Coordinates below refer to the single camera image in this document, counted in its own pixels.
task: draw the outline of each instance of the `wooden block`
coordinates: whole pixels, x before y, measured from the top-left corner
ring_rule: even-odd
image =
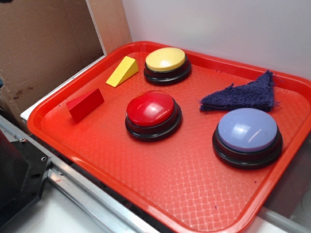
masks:
[[[104,102],[101,91],[97,88],[66,103],[73,120],[78,123]]]
[[[124,57],[109,79],[106,81],[107,84],[116,87],[122,82],[133,76],[138,72],[137,61],[131,57]]]

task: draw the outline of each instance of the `white wall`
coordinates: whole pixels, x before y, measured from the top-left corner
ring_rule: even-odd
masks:
[[[311,80],[311,0],[122,0],[148,40]]]

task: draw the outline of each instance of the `orange tray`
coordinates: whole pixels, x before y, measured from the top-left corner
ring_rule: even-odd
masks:
[[[176,232],[243,230],[295,156],[311,128],[311,82],[274,71],[275,101],[269,114],[284,138],[281,157],[258,170],[222,163],[212,134],[226,111],[200,112],[199,100],[232,83],[255,80],[266,69],[185,50],[192,73],[184,81],[156,86],[143,75],[146,56],[166,47],[153,42],[123,46],[86,70],[31,113],[29,130],[142,210]],[[124,56],[139,72],[114,88],[105,82]],[[99,88],[105,102],[75,124],[66,102]],[[178,131],[158,142],[139,142],[125,128],[127,104],[149,90],[169,93],[180,105]]]

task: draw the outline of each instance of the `knitted fabric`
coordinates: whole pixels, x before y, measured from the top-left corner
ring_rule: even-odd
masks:
[[[266,112],[274,106],[272,80],[273,73],[267,70],[255,81],[245,85],[229,87],[216,91],[200,100],[200,110],[233,110],[238,108],[256,108]]]

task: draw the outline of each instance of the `button top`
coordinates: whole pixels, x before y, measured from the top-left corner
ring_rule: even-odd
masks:
[[[169,47],[151,52],[146,58],[146,65],[152,71],[165,72],[179,68],[185,60],[184,51]]]
[[[166,121],[174,112],[173,98],[162,91],[148,91],[133,100],[127,106],[129,120],[141,127],[152,127]]]
[[[223,116],[218,132],[221,141],[229,148],[239,152],[257,152],[274,142],[277,124],[264,111],[241,108]]]

